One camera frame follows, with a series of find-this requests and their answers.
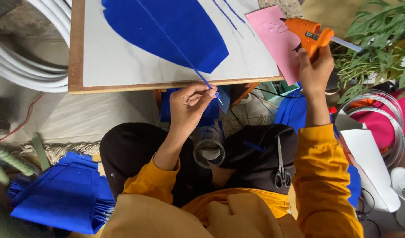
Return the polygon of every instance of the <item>red cable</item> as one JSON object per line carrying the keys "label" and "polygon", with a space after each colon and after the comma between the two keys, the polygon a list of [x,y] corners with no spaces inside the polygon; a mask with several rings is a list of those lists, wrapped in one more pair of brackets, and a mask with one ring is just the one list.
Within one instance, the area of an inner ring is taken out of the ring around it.
{"label": "red cable", "polygon": [[28,107],[28,113],[26,114],[26,119],[24,120],[24,122],[22,122],[22,124],[20,124],[20,126],[18,126],[16,129],[14,129],[12,132],[10,132],[7,136],[3,137],[0,139],[0,142],[2,142],[3,140],[7,139],[9,136],[13,135],[16,131],[22,129],[22,127],[24,127],[26,125],[26,123],[29,120],[30,114],[31,114],[31,109],[32,106],[38,101],[38,99],[40,99],[45,93],[41,93]]}

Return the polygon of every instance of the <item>coiled wire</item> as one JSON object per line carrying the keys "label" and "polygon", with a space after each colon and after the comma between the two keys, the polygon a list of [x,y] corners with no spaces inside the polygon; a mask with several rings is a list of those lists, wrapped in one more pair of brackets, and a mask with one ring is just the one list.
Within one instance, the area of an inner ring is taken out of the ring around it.
{"label": "coiled wire", "polygon": [[[28,0],[44,14],[70,46],[71,1]],[[20,86],[43,92],[68,90],[68,71],[26,59],[0,43],[0,76]]]}
{"label": "coiled wire", "polygon": [[[373,107],[373,106],[360,106],[360,107],[356,107],[356,108],[348,110],[348,107],[350,105],[352,105],[353,103],[363,101],[363,100],[368,100],[368,99],[383,103],[384,105],[389,107],[389,109],[392,111],[392,113],[395,115],[395,117],[393,117],[389,113],[387,113],[381,109],[378,109],[376,107]],[[396,101],[396,99],[383,91],[370,90],[370,91],[365,92],[362,95],[356,96],[351,101],[343,104],[341,106],[341,109],[343,111],[345,111],[348,116],[352,116],[353,114],[362,112],[362,111],[374,111],[374,112],[377,112],[377,113],[380,113],[380,114],[386,116],[389,119],[389,121],[391,122],[391,124],[394,128],[394,131],[395,131],[395,142],[391,145],[391,147],[389,149],[389,154],[385,155],[384,161],[385,161],[386,167],[388,169],[392,169],[392,168],[396,167],[402,158],[404,144],[405,144],[405,137],[404,137],[404,132],[403,132],[404,124],[403,124],[403,117],[402,117],[402,109],[401,109],[401,106],[399,105],[399,103]]]}

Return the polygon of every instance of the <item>person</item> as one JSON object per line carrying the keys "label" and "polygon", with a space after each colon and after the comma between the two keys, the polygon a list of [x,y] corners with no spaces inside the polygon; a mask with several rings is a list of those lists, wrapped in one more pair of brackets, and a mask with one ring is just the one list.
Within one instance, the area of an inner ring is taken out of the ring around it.
{"label": "person", "polygon": [[[299,60],[305,127],[296,134],[285,125],[246,126],[226,139],[220,167],[198,166],[188,138],[216,98],[214,85],[171,94],[169,132],[145,123],[110,130],[100,154],[117,203],[101,237],[362,237],[348,202],[348,161],[326,105],[330,47],[320,48],[313,64],[300,49]],[[296,221],[287,212],[289,188],[277,188],[272,179],[279,135],[284,168],[293,176]]]}

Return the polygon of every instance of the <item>green plant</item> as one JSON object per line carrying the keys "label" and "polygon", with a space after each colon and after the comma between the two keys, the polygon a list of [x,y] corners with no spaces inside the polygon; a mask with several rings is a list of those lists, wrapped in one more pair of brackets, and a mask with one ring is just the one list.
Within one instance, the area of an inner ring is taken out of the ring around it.
{"label": "green plant", "polygon": [[[366,6],[375,5],[380,12],[365,11]],[[339,69],[338,87],[346,89],[339,103],[351,100],[368,90],[364,81],[375,75],[374,84],[389,79],[399,80],[399,87],[405,88],[405,0],[390,5],[384,0],[369,0],[356,14],[346,37],[363,50],[357,53],[338,47],[333,50],[335,67]]]}

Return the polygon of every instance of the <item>wooden board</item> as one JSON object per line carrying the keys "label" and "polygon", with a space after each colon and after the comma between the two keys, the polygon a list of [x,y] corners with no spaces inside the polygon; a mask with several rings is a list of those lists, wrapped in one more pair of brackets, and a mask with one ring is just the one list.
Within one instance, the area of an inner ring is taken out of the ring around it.
{"label": "wooden board", "polygon": [[[193,81],[193,82],[171,82],[171,83],[156,83],[156,84],[84,87],[83,86],[84,17],[85,17],[85,0],[73,1],[72,25],[70,33],[69,81],[68,81],[68,91],[70,94],[79,95],[91,93],[118,92],[118,91],[180,88],[195,83]],[[276,77],[267,77],[267,78],[212,80],[210,81],[210,83],[215,85],[227,85],[227,84],[257,83],[257,82],[281,81],[281,80],[284,80],[284,78],[280,74],[279,76]]]}

